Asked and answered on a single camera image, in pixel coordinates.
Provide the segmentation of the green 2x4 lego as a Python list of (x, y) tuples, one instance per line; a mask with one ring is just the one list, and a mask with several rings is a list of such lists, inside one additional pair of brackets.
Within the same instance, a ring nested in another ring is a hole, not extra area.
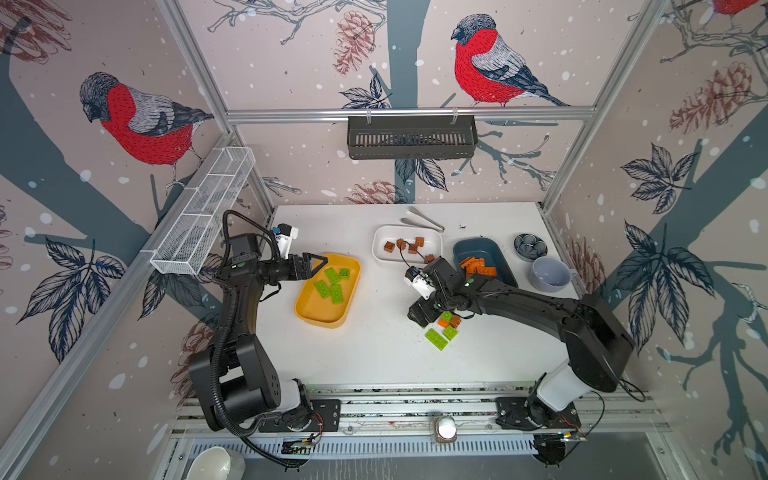
[(323, 299), (331, 296), (331, 288), (324, 280), (317, 281), (314, 286)]
[(449, 341), (434, 329), (428, 329), (425, 338), (440, 351), (443, 351), (449, 344)]
[(338, 284), (341, 281), (341, 277), (334, 268), (326, 268), (324, 274), (331, 285)]

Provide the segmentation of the green 2x4 lego bottom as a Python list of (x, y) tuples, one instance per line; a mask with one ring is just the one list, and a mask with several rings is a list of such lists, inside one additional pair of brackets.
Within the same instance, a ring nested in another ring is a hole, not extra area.
[(449, 341), (434, 329), (428, 329), (425, 338), (440, 351), (443, 351), (449, 344)]

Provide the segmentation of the green 2x2 lego bottom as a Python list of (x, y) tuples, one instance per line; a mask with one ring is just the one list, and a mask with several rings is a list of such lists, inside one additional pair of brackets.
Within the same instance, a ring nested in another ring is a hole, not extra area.
[(452, 326), (447, 326), (443, 329), (443, 335), (448, 341), (452, 341), (458, 335), (458, 331)]

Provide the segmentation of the green 2x3 lego top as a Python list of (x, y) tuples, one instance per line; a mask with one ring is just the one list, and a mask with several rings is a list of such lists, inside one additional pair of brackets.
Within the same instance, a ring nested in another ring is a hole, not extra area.
[(333, 304), (343, 304), (345, 299), (343, 295), (343, 289), (339, 283), (332, 284), (330, 287), (331, 301)]

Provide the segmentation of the orange curved lego piece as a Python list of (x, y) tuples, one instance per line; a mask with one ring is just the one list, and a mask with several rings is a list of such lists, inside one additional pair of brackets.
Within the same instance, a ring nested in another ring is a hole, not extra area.
[(468, 258), (464, 259), (460, 263), (460, 268), (461, 269), (466, 269), (466, 268), (472, 266), (475, 262), (476, 262), (476, 258), (475, 257), (468, 257)]

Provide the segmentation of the orange 2x4 lego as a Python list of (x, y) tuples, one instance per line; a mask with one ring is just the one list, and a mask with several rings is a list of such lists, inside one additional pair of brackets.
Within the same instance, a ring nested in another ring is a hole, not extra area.
[(482, 274), (485, 268), (486, 266), (485, 266), (484, 259), (472, 258), (471, 261), (466, 266), (466, 272), (468, 274), (474, 274), (474, 273)]

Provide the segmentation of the orange 2x3 lego brick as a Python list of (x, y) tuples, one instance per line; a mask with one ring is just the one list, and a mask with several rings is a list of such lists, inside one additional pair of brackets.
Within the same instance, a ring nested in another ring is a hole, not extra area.
[(485, 267), (485, 266), (478, 267), (476, 269), (476, 273), (484, 276), (489, 276), (489, 277), (497, 276), (497, 271), (494, 267)]

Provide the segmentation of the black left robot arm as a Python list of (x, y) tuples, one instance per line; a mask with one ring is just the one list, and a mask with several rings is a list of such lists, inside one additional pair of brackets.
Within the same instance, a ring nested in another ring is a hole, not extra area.
[(264, 287), (313, 278), (328, 258), (312, 253), (283, 257), (268, 236), (271, 256), (262, 258), (258, 236), (236, 235), (225, 241), (214, 281), (223, 290), (223, 310), (205, 350), (190, 357), (188, 373), (206, 422), (213, 431), (247, 437), (257, 426), (249, 419), (274, 412), (281, 403), (276, 368), (255, 334)]

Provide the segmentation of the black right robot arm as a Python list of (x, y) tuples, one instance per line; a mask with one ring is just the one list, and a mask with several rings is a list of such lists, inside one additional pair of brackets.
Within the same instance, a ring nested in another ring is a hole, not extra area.
[(533, 293), (491, 276), (467, 276), (442, 257), (423, 268), (408, 267), (404, 279), (421, 296), (408, 310), (408, 318), (421, 327), (445, 312), (466, 311), (517, 321), (564, 343), (567, 360), (537, 380), (527, 398), (500, 408), (497, 423), (504, 428), (557, 428), (567, 423), (579, 397), (590, 391), (611, 393), (622, 385), (635, 343), (599, 296)]

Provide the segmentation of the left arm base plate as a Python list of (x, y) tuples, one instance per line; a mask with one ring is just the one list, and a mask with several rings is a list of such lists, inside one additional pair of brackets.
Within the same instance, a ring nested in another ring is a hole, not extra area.
[(311, 399), (310, 408), (299, 405), (290, 411), (266, 419), (258, 428), (260, 433), (319, 433), (337, 432), (341, 416), (338, 399)]

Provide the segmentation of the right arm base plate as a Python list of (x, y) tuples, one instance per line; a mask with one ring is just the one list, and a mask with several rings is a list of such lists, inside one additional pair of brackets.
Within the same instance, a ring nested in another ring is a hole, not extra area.
[(531, 432), (536, 430), (575, 431), (582, 428), (573, 403), (555, 411), (535, 395), (529, 397), (497, 397), (495, 422), (504, 430)]

